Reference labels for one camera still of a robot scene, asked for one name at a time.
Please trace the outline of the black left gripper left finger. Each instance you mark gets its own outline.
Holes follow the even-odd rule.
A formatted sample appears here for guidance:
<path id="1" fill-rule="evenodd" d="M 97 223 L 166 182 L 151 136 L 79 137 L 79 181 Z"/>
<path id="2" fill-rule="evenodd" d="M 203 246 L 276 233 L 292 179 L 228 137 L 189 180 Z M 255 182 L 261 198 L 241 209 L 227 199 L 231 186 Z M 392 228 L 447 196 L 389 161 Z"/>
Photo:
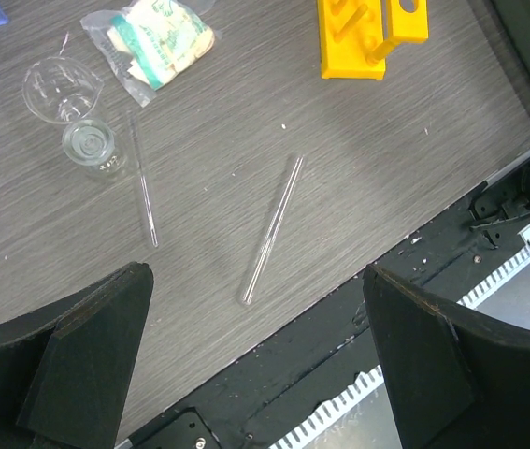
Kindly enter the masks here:
<path id="1" fill-rule="evenodd" d="M 0 324 L 0 448 L 112 448 L 153 291 L 145 263 Z"/>

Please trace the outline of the clear glass test tube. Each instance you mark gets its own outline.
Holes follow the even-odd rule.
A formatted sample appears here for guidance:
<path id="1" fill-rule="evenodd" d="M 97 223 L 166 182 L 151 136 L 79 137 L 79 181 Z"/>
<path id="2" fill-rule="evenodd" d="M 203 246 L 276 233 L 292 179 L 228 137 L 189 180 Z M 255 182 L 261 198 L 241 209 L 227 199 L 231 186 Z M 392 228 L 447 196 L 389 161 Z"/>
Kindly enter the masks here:
<path id="1" fill-rule="evenodd" d="M 139 188 L 139 200 L 138 204 L 141 210 L 141 216 L 146 229 L 146 235 L 150 246 L 154 249 L 159 247 L 159 237 L 157 232 L 157 226 L 154 220 L 152 206 L 151 206 L 151 192 L 148 183 L 148 175 L 144 168 L 142 145 L 139 135 L 139 128 L 135 113 L 128 109 L 127 119 L 129 124 L 130 140 L 133 147 L 135 166 L 136 166 L 136 178 Z"/>
<path id="2" fill-rule="evenodd" d="M 304 154 L 291 154 L 280 179 L 277 181 L 258 244 L 252 252 L 250 262 L 238 290 L 237 301 L 242 306 L 250 306 L 254 300 L 258 283 L 265 271 L 286 215 L 286 210 L 292 200 L 305 165 L 306 156 Z"/>

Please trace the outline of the larger clear glass beaker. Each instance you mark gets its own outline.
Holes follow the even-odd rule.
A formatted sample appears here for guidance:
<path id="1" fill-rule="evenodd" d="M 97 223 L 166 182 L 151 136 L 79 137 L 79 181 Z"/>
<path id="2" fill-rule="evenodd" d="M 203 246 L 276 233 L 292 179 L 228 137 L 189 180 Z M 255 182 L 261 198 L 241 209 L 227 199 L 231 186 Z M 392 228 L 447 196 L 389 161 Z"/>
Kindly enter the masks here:
<path id="1" fill-rule="evenodd" d="M 51 56 L 32 64 L 21 85 L 28 110 L 41 121 L 65 125 L 97 108 L 105 83 L 81 62 Z"/>

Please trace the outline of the small clear glass beaker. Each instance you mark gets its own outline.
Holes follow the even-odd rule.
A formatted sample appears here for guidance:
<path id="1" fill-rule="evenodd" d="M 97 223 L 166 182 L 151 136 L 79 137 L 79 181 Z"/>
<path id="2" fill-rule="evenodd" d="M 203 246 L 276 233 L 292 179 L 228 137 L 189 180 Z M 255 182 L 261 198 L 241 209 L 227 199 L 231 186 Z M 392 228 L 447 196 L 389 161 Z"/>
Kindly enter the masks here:
<path id="1" fill-rule="evenodd" d="M 127 155 L 114 131 L 98 118 L 70 123 L 62 134 L 64 154 L 86 175 L 100 181 L 122 176 Z"/>

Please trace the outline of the plastic bag with gloves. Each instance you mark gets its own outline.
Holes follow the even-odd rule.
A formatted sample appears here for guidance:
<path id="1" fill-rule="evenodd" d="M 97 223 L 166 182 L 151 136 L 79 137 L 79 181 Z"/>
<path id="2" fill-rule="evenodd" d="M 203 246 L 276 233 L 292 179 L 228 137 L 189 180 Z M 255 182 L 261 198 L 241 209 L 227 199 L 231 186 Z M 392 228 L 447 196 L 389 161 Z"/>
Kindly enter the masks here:
<path id="1" fill-rule="evenodd" d="M 119 10 L 99 10 L 80 20 L 111 71 L 138 105 L 205 56 L 217 32 L 199 14 L 211 1 L 134 1 Z"/>

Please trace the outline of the yellow test tube rack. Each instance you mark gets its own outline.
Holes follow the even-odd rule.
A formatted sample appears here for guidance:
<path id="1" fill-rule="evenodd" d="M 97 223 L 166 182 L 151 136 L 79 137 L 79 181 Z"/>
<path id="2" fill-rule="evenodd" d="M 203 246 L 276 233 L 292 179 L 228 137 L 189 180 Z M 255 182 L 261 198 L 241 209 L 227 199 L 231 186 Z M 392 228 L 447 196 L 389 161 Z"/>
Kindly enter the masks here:
<path id="1" fill-rule="evenodd" d="M 396 47 L 429 37 L 425 1 L 319 0 L 317 11 L 324 79 L 382 80 Z"/>

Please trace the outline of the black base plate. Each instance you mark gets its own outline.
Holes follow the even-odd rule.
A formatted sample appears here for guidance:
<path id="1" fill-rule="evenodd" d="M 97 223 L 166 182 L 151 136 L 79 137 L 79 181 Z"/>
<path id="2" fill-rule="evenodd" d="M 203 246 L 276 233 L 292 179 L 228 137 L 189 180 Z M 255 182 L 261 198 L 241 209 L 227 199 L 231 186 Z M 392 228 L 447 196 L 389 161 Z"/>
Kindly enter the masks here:
<path id="1" fill-rule="evenodd" d="M 530 266 L 530 157 L 483 183 L 379 259 L 470 309 Z M 387 416 L 356 276 L 197 387 L 126 448 L 304 448 L 357 408 Z"/>

